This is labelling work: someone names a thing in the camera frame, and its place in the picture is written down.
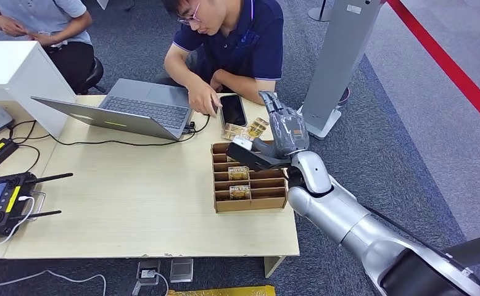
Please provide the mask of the person's left hand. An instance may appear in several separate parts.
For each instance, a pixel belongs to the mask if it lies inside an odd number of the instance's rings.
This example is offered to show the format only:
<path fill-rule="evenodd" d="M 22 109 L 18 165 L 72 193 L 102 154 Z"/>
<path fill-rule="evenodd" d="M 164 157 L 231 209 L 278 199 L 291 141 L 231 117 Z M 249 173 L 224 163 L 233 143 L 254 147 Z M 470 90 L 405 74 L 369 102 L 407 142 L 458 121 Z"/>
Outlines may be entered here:
<path fill-rule="evenodd" d="M 210 86 L 217 92 L 222 92 L 225 88 L 227 88 L 227 81 L 229 72 L 224 69 L 218 69 L 212 75 L 210 80 Z"/>

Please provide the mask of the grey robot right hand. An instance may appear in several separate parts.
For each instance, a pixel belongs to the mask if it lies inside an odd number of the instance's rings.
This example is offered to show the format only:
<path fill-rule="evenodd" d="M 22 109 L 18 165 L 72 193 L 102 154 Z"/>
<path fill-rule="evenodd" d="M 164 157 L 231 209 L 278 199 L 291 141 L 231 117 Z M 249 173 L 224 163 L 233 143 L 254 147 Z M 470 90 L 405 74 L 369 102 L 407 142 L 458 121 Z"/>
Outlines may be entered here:
<path fill-rule="evenodd" d="M 309 147 L 309 138 L 303 116 L 283 104 L 277 95 L 270 91 L 259 91 L 269 115 L 273 135 L 271 144 L 255 138 L 252 147 L 268 157 L 284 159 Z"/>

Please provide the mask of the person's right hand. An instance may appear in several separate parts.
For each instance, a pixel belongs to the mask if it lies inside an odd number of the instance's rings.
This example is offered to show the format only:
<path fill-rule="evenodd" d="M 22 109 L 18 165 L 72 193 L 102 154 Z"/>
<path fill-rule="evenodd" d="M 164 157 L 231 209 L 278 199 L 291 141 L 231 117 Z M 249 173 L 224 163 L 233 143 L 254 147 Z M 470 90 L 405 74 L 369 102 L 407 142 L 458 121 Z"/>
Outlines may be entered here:
<path fill-rule="evenodd" d="M 191 108 L 203 115 L 217 117 L 217 110 L 221 107 L 216 91 L 200 78 L 190 81 L 186 85 Z"/>

